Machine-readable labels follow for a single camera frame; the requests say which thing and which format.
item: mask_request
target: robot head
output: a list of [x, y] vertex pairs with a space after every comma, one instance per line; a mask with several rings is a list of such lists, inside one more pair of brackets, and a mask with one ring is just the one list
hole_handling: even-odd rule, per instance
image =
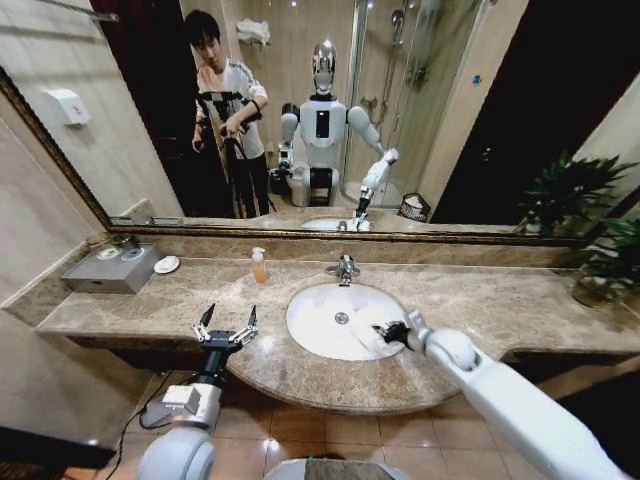
[[336, 71], [336, 47], [327, 39], [313, 49], [313, 83], [319, 95], [331, 93], [333, 74]]

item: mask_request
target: white sink basin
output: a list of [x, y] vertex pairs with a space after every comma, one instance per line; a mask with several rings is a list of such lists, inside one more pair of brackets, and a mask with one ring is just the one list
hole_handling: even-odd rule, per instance
[[[304, 222], [301, 225], [301, 228], [304, 230], [337, 232], [340, 231], [340, 222], [346, 222], [347, 220], [347, 218], [314, 218]], [[360, 224], [358, 230], [361, 232], [368, 232], [371, 230], [371, 224], [368, 220], [365, 220]]]
[[302, 224], [305, 230], [320, 230], [335, 232], [338, 230], [340, 222], [345, 222], [345, 218], [314, 218]]
[[401, 351], [371, 327], [403, 320], [405, 310], [391, 296], [365, 285], [317, 285], [298, 293], [287, 310], [287, 328], [298, 344], [336, 360], [377, 360]]

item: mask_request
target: shower enclosure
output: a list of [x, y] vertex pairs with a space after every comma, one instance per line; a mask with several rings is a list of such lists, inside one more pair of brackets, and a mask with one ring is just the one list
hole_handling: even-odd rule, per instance
[[[347, 105], [361, 105], [400, 160], [372, 206], [397, 208], [417, 191], [482, 0], [356, 0]], [[379, 160], [350, 134], [340, 189], [357, 202], [360, 182]]]

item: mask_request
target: chrome faucet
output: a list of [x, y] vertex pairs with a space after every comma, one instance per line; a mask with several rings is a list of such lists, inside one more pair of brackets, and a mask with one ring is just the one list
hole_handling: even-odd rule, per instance
[[352, 278], [360, 275], [360, 269], [356, 268], [355, 262], [350, 255], [342, 255], [338, 265], [327, 267], [325, 271], [329, 275], [340, 277], [341, 287], [348, 287], [351, 285]]

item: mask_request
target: drain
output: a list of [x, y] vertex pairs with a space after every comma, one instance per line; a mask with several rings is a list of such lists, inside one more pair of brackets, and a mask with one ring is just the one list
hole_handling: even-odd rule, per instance
[[349, 321], [349, 315], [347, 315], [344, 312], [338, 312], [336, 313], [335, 319], [336, 319], [336, 323], [339, 323], [340, 325], [344, 325]]

